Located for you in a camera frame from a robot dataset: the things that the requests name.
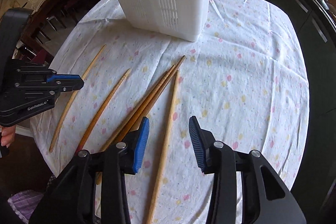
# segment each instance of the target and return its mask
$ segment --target ventilation slot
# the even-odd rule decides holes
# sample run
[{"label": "ventilation slot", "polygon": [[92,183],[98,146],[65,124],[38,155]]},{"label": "ventilation slot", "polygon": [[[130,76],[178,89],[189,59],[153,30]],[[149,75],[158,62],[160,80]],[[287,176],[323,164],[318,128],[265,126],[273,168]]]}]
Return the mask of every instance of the ventilation slot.
[{"label": "ventilation slot", "polygon": [[158,0],[164,25],[178,31],[176,0]]}]

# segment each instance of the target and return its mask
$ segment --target table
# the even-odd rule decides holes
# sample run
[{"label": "table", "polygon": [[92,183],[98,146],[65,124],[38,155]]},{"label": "table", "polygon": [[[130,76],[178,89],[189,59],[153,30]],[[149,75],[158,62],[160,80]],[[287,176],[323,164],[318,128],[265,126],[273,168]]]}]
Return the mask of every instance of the table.
[{"label": "table", "polygon": [[[260,150],[292,187],[305,148],[309,88],[299,41],[279,8],[264,0],[209,0],[204,30],[192,43],[135,29],[118,0],[101,0],[73,29],[50,67],[58,73],[82,75],[103,44],[106,50],[71,106],[52,154],[49,145],[70,94],[62,93],[54,109],[31,119],[36,143],[55,175],[70,161],[90,120],[128,68],[130,76],[84,146],[91,153],[100,149],[160,75],[186,55],[154,222],[206,220],[213,176],[204,176],[197,167],[188,133],[192,115],[234,150]],[[132,223],[142,223],[147,215],[171,94],[170,83],[149,114],[142,168],[137,175],[126,176]],[[97,187],[97,215],[100,191]],[[237,222],[241,214],[238,187]]]},{"label": "table", "polygon": [[[26,44],[27,46],[31,47],[34,51],[39,52],[43,49],[40,43],[38,43],[35,39],[32,38],[32,34],[40,26],[42,22],[46,20],[48,17],[48,13],[57,6],[60,1],[62,0],[46,0],[43,2],[41,7],[38,11],[32,15],[31,19],[29,20],[24,34],[21,37],[21,41]],[[53,60],[53,56],[48,52],[46,56],[46,61],[51,63]]]}]

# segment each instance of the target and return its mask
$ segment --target chopstick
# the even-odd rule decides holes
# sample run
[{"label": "chopstick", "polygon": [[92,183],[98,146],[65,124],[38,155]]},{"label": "chopstick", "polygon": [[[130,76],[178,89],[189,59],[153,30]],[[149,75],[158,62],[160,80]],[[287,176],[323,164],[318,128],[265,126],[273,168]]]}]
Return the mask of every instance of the chopstick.
[{"label": "chopstick", "polygon": [[[134,125],[134,123],[137,121],[137,119],[141,116],[142,112],[144,111],[144,109],[146,108],[146,106],[148,105],[148,103],[154,97],[155,93],[160,89],[160,86],[162,86],[162,85],[164,85],[165,87],[167,86],[167,84],[170,82],[171,78],[177,72],[178,68],[180,67],[180,65],[182,64],[182,62],[184,60],[185,60],[185,55],[183,55],[181,57],[181,59],[179,60],[179,62],[176,64],[176,66],[172,66],[169,69],[169,71],[166,73],[166,75],[164,77],[162,77],[162,79],[160,80],[160,82],[150,92],[150,94],[141,103],[141,105],[139,107],[137,107],[136,111],[134,112],[134,114],[132,115],[132,117],[130,118],[130,120],[125,124],[125,126],[119,132],[115,131],[115,133],[111,136],[111,138],[108,139],[108,141],[103,145],[103,147],[100,150],[101,152],[105,151],[110,146],[110,144],[112,142],[114,142],[114,141],[120,142],[120,140],[122,140],[125,137],[125,135],[129,132],[129,130]],[[101,183],[101,180],[102,180],[102,173],[99,172],[98,175],[97,175],[96,184],[99,185]]]},{"label": "chopstick", "polygon": [[112,99],[113,95],[115,94],[115,92],[117,91],[117,89],[119,88],[119,86],[121,85],[121,83],[124,81],[124,79],[129,75],[131,69],[128,69],[124,75],[120,78],[120,80],[118,81],[118,83],[113,87],[113,89],[111,90],[110,94],[106,97],[105,101],[103,102],[103,104],[101,105],[101,107],[99,108],[99,110],[97,111],[96,115],[93,117],[92,121],[90,122],[88,128],[86,129],[81,141],[79,142],[79,145],[76,149],[75,155],[77,155],[77,153],[83,149],[83,146],[85,145],[86,141],[88,140],[93,128],[95,127],[98,119],[100,118],[101,114],[103,113],[104,109],[107,107],[109,101]]},{"label": "chopstick", "polygon": [[159,169],[158,169],[157,175],[156,175],[156,180],[155,180],[151,205],[150,205],[150,208],[149,208],[149,213],[148,213],[148,216],[147,216],[146,224],[152,224],[154,211],[155,211],[156,200],[157,200],[158,195],[159,195],[161,179],[162,179],[163,171],[164,171],[164,168],[165,168],[165,165],[166,165],[169,138],[170,138],[170,133],[171,133],[172,121],[173,121],[173,113],[174,113],[174,109],[175,109],[178,82],[179,82],[179,71],[177,71],[177,73],[176,73],[173,98],[172,98],[172,102],[171,102],[171,105],[170,105],[169,117],[168,117],[168,121],[167,121],[166,134],[165,134],[164,141],[163,141],[163,147],[162,147],[162,152],[161,152],[161,157],[160,157]]},{"label": "chopstick", "polygon": [[[97,61],[99,55],[102,53],[103,49],[106,47],[106,44],[104,46],[102,46],[102,48],[100,49],[100,51],[96,54],[95,58],[91,61],[90,65],[87,67],[86,71],[84,72],[83,76],[82,76],[82,79],[84,80],[90,70],[92,69],[93,65],[95,64],[95,62]],[[66,115],[68,114],[69,112],[69,109],[72,105],[72,103],[74,102],[75,98],[76,98],[76,95],[77,93],[79,92],[79,90],[75,90],[72,94],[71,94],[71,97],[69,99],[69,101],[67,102],[67,105],[65,106],[65,109],[63,110],[63,113],[58,121],[58,124],[56,126],[56,129],[54,131],[54,135],[52,137],[52,140],[51,140],[51,143],[50,143],[50,147],[49,147],[49,152],[52,153],[53,150],[54,150],[54,147],[55,147],[55,144],[57,142],[57,139],[58,139],[58,136],[59,136],[59,133],[60,133],[60,130],[61,130],[61,127],[63,125],[63,122],[64,122],[64,119],[66,117]]]},{"label": "chopstick", "polygon": [[138,108],[138,110],[135,112],[135,114],[133,115],[133,117],[130,119],[130,121],[125,125],[125,127],[122,129],[122,131],[120,132],[120,134],[115,138],[116,142],[121,142],[122,139],[126,136],[126,134],[128,133],[128,131],[131,129],[131,127],[133,126],[133,124],[136,122],[136,120],[140,117],[141,113],[143,112],[143,110],[146,108],[146,106],[148,105],[148,103],[150,102],[150,100],[154,97],[155,93],[159,90],[160,86],[163,85],[164,82],[169,83],[169,81],[172,79],[172,77],[174,76],[174,74],[176,73],[176,71],[179,69],[180,65],[182,64],[182,62],[185,60],[185,55],[182,56],[182,58],[179,60],[179,62],[176,64],[176,66],[174,67],[173,71],[167,76],[164,77],[159,83],[158,85],[155,87],[155,89],[148,95],[148,97],[146,98],[146,100],[142,103],[142,105]]},{"label": "chopstick", "polygon": [[[156,85],[153,86],[149,94],[155,89],[157,84],[167,75],[167,71],[165,71],[164,75],[160,78],[159,81],[157,81]],[[104,143],[104,145],[101,147],[100,152],[105,151],[110,144],[114,141],[114,139],[119,135],[121,130],[125,127],[125,125],[129,122],[129,120],[133,117],[134,113],[138,110],[138,108],[142,105],[142,103],[146,100],[147,96],[144,96],[141,101],[136,105],[136,107],[127,115],[127,117],[123,120],[123,122],[116,128],[116,130],[112,133],[110,138]]]}]

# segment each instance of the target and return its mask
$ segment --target floral tablecloth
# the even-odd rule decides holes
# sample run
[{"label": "floral tablecloth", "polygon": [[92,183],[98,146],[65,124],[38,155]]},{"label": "floral tablecloth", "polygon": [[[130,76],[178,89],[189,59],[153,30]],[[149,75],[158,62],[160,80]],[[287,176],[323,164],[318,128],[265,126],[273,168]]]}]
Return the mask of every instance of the floral tablecloth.
[{"label": "floral tablecloth", "polygon": [[[234,150],[260,150],[291,188],[305,147],[308,80],[299,41],[288,16],[265,0],[209,0],[208,20],[197,42],[131,27],[118,0],[101,0],[71,32],[51,64],[58,73],[82,75],[102,45],[64,121],[53,153],[49,145],[70,94],[31,119],[43,157],[55,175],[72,158],[91,119],[123,73],[131,68],[84,148],[94,153],[164,71],[182,55],[168,160],[154,223],[204,223],[213,175],[197,167],[188,133],[200,126]],[[132,223],[146,217],[162,149],[172,83],[152,108],[142,168],[126,176]],[[242,214],[237,176],[237,223]],[[96,213],[100,215],[100,187]]]}]

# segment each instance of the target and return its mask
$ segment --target metal screw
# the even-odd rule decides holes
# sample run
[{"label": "metal screw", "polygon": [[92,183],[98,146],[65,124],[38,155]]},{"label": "metal screw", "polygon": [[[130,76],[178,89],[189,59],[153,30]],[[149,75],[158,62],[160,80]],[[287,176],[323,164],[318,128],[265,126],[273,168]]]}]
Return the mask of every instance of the metal screw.
[{"label": "metal screw", "polygon": [[119,149],[123,149],[123,148],[126,147],[126,143],[124,143],[124,142],[119,142],[119,143],[117,143],[115,146],[116,146],[117,148],[119,148]]},{"label": "metal screw", "polygon": [[221,141],[215,141],[213,146],[216,148],[223,148],[224,144]]},{"label": "metal screw", "polygon": [[252,150],[251,152],[252,156],[256,157],[256,158],[259,158],[260,157],[260,152],[258,150]]},{"label": "metal screw", "polygon": [[81,150],[78,152],[78,156],[81,157],[81,158],[84,158],[88,155],[88,152],[87,150]]}]

